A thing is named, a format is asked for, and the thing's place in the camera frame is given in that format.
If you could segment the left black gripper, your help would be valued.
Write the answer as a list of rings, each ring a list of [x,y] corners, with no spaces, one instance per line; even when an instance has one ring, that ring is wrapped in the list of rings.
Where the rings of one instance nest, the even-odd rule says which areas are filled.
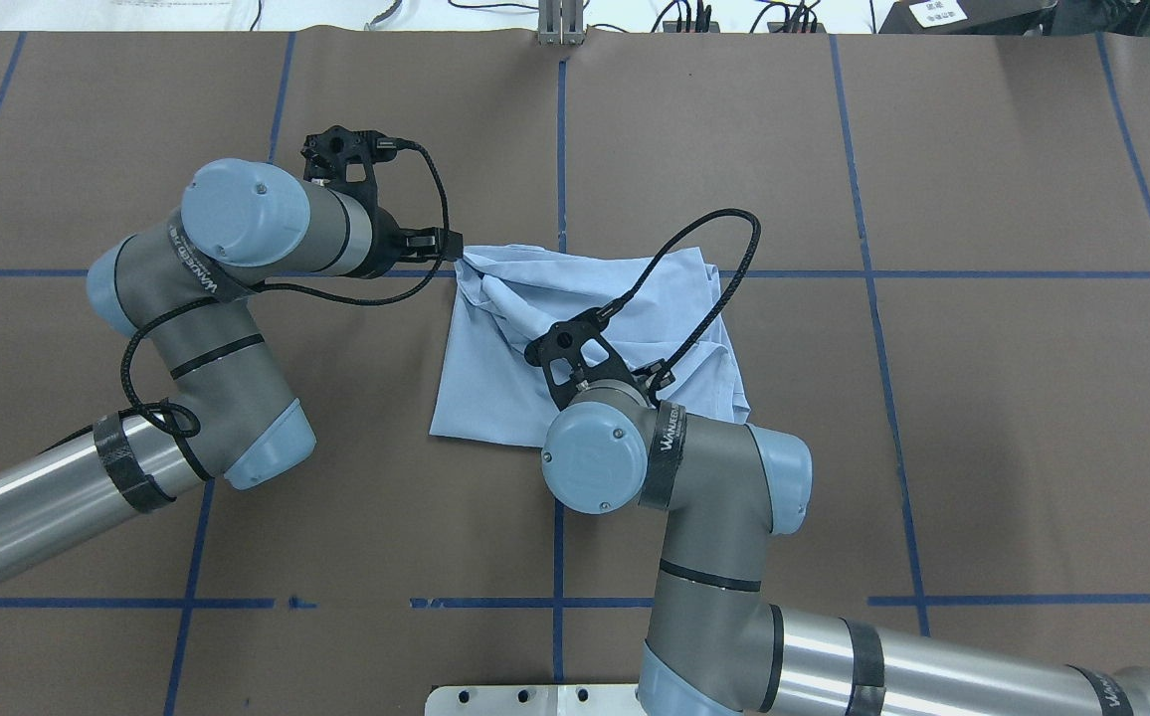
[[[367,210],[371,228],[370,249],[365,257],[365,277],[375,279],[398,264],[459,262],[465,237],[448,228],[399,228],[388,210]]]

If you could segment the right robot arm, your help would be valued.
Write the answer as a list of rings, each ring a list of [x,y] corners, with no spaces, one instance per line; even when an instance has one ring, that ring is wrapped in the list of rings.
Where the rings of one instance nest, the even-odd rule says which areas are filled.
[[[798,437],[653,405],[630,377],[551,395],[551,493],[589,515],[667,514],[636,685],[647,715],[1150,715],[1144,667],[1048,665],[767,603],[767,545],[810,505]]]

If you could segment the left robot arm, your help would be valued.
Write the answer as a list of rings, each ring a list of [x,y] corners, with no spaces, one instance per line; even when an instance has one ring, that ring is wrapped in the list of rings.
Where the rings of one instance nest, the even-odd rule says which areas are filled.
[[[126,346],[126,408],[0,472],[0,584],[213,477],[253,488],[301,463],[316,436],[250,309],[281,274],[374,279],[461,256],[448,217],[402,230],[370,182],[297,178],[222,157],[178,209],[90,268],[90,303]]]

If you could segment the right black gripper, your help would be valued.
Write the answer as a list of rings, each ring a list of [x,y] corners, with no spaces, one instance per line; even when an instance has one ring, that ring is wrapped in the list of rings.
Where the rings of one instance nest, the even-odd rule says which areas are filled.
[[[661,406],[659,394],[670,385],[670,370],[634,370],[632,377],[639,393],[647,400],[649,407]]]

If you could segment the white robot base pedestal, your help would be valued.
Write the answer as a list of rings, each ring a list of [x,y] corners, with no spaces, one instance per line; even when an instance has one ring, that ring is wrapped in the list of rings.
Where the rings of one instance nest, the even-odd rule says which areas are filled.
[[[458,685],[425,698],[425,715],[643,715],[634,684]]]

